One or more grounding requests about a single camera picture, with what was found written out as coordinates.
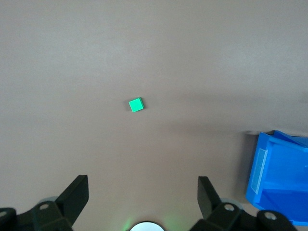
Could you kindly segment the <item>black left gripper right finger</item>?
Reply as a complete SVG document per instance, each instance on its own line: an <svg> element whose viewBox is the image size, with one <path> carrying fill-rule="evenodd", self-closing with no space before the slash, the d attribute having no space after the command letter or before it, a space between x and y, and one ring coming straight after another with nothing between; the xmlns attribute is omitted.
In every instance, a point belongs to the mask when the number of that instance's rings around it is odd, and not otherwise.
<svg viewBox="0 0 308 231"><path fill-rule="evenodd" d="M192 231L294 231L283 214L260 210L254 217L237 205L223 202L208 177L198 177L197 201L203 218Z"/></svg>

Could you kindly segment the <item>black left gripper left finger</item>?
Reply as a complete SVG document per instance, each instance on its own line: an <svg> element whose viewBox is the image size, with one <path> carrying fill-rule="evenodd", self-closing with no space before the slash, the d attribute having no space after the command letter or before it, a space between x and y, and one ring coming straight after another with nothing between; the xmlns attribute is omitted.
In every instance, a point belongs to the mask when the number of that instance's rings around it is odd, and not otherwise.
<svg viewBox="0 0 308 231"><path fill-rule="evenodd" d="M17 214L12 207L0 209L2 231L71 231L89 200L87 175L77 176L57 197L41 200L30 210Z"/></svg>

